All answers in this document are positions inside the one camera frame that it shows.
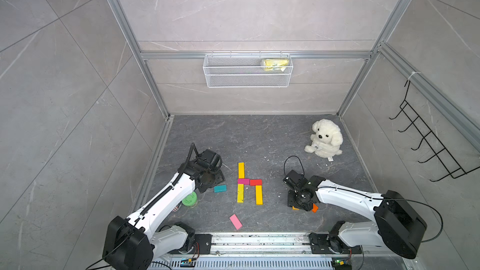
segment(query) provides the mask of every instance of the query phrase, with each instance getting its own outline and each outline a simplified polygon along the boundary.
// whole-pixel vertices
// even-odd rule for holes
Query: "marble floor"
[[[321,204],[316,213],[292,210],[287,206],[288,189],[282,181],[287,157],[297,155],[305,177],[318,175],[335,183],[372,191],[369,181],[345,136],[343,153],[333,161],[306,153],[312,124],[327,118],[340,125],[336,115],[179,115],[175,116],[149,196],[171,179],[194,142],[198,151],[210,148],[223,159],[226,192],[213,189],[198,195],[195,207],[182,206],[165,219],[165,224],[182,221],[198,232],[235,231],[229,217],[236,214],[240,231],[328,231],[340,220],[366,219],[334,205]],[[237,203],[238,162],[245,163],[245,177],[263,180],[263,205],[257,206],[255,188],[245,186],[244,203]],[[287,171],[302,168],[297,159],[286,164]]]

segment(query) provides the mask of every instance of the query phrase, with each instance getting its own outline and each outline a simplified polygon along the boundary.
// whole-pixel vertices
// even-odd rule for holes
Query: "white wire basket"
[[[288,64],[265,67],[265,59],[287,59]],[[203,61],[209,88],[288,87],[292,70],[290,55],[283,53],[212,53]]]

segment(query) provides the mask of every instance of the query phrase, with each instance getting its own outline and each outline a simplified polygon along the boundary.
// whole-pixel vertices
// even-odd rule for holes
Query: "green container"
[[[193,207],[197,204],[197,193],[193,192],[190,195],[183,198],[181,201],[186,207]]]

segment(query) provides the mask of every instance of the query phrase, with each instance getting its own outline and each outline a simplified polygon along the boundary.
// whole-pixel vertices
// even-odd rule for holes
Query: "wall hook rack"
[[[415,109],[410,105],[410,103],[407,101],[407,94],[409,93],[409,88],[410,88],[410,80],[407,80],[405,82],[405,86],[406,87],[406,92],[405,92],[405,97],[402,101],[402,103],[400,104],[400,111],[398,112],[398,114],[393,117],[393,118],[389,118],[390,120],[395,120],[401,113],[403,113],[410,121],[410,124],[404,129],[404,130],[399,130],[398,132],[405,132],[407,129],[409,129],[411,126],[413,126],[415,129],[417,129],[417,132],[422,136],[421,140],[420,140],[420,143],[418,144],[417,148],[411,148],[411,150],[418,150],[421,146],[421,144],[423,143],[423,141],[425,141],[427,143],[427,145],[430,147],[431,151],[434,152],[435,154],[433,154],[431,157],[429,157],[428,159],[424,160],[424,161],[418,161],[420,164],[423,164],[423,163],[426,163],[428,162],[429,160],[433,159],[434,157],[437,157],[438,160],[440,161],[441,165],[445,168],[445,170],[448,172],[448,174],[440,177],[439,179],[435,179],[435,180],[432,180],[430,179],[431,182],[438,182],[448,176],[452,177],[452,178],[459,178],[461,176],[464,176],[465,174],[468,174],[474,170],[477,170],[480,168],[480,166],[478,166],[477,168],[474,168],[470,171],[465,171],[463,169],[462,166],[460,166],[459,162],[453,157],[453,155],[450,153],[450,151],[448,151],[447,147],[445,147],[445,145],[442,143],[442,141],[438,138],[437,135],[435,135],[435,133],[432,131],[432,129],[428,126],[427,123],[425,123],[425,121],[422,119],[422,117],[420,117],[420,115],[417,113],[417,111],[415,111]],[[415,113],[415,118],[412,119],[406,112],[405,112],[405,108],[406,107],[409,107],[414,113]],[[417,127],[417,125],[415,124],[415,122],[423,122],[423,124],[426,126],[427,128],[427,133],[425,135],[423,135],[423,133],[420,131],[420,129]],[[435,137],[435,139],[439,142],[439,144],[441,145],[441,148],[440,150],[438,150],[437,152],[435,152],[434,148],[431,146],[431,144],[429,143],[429,141],[427,140],[427,136],[428,135],[433,135]],[[450,155],[450,157],[452,158],[452,160],[455,162],[455,164],[457,165],[456,169],[453,170],[453,171],[450,171],[448,169],[448,167],[445,165],[444,161],[441,159],[441,157],[438,155],[439,153],[442,153],[442,152],[446,152],[448,155]]]

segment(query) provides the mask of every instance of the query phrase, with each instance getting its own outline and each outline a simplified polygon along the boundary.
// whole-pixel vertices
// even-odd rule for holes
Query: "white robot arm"
[[[196,158],[190,160],[195,150]],[[225,181],[222,158],[207,149],[198,153],[190,146],[186,161],[169,183],[126,219],[117,216],[108,225],[103,257],[116,270],[147,269],[151,261],[171,250],[192,249],[195,230],[178,222],[156,232],[159,225],[195,189],[201,193]]]
[[[333,204],[370,220],[337,222],[328,235],[333,252],[372,245],[387,247],[407,259],[417,256],[427,224],[399,193],[365,192],[315,175],[307,180],[294,170],[283,181],[291,188],[287,202],[290,207],[311,211],[315,203]]]

